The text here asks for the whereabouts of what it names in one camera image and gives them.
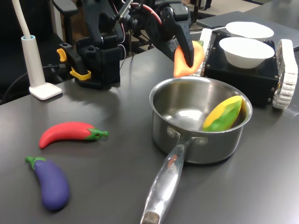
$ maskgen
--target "lamp base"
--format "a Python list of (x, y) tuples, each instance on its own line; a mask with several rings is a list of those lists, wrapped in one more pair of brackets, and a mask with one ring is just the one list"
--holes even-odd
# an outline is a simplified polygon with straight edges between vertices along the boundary
[(40, 100), (46, 100), (62, 93), (62, 89), (51, 83), (43, 83), (41, 85), (31, 86), (29, 87), (29, 91), (32, 96)]

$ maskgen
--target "white lamp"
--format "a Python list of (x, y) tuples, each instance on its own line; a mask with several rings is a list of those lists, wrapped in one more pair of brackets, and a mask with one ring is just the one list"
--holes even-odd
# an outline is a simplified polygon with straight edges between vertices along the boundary
[(51, 83), (46, 83), (41, 58), (37, 48), (36, 37), (30, 35), (19, 0), (12, 0), (12, 2), (24, 34), (21, 41), (30, 81), (29, 91), (31, 95), (40, 100), (46, 100), (62, 93), (62, 90), (59, 87)]

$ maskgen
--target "toy chili pepper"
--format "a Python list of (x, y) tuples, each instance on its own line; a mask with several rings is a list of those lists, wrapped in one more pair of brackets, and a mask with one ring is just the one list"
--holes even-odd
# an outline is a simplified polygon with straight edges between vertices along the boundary
[(39, 140), (41, 149), (58, 140), (97, 140), (108, 136), (108, 132), (101, 132), (94, 126), (83, 122), (65, 122), (45, 131)]
[(70, 198), (69, 184), (61, 169), (43, 157), (26, 156), (39, 179), (42, 192), (42, 203), (48, 210), (62, 209)]

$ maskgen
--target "orange bell pepper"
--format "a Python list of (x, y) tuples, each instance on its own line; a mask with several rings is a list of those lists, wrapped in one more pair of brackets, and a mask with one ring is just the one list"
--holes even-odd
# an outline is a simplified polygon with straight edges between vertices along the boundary
[(197, 41), (192, 41), (194, 47), (194, 62), (193, 66), (190, 68), (185, 60), (184, 53), (180, 46), (177, 47), (176, 52), (174, 53), (174, 71), (173, 76), (175, 78), (182, 76), (189, 76), (194, 74), (197, 69), (200, 67), (201, 63), (205, 59), (205, 52), (201, 44)]

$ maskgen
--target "purple eggplant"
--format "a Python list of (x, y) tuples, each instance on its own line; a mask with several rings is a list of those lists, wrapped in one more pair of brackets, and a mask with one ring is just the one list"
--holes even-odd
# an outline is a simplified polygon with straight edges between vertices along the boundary
[(70, 198), (69, 184), (62, 170), (50, 160), (43, 157), (26, 156), (39, 179), (42, 203), (48, 210), (62, 209)]

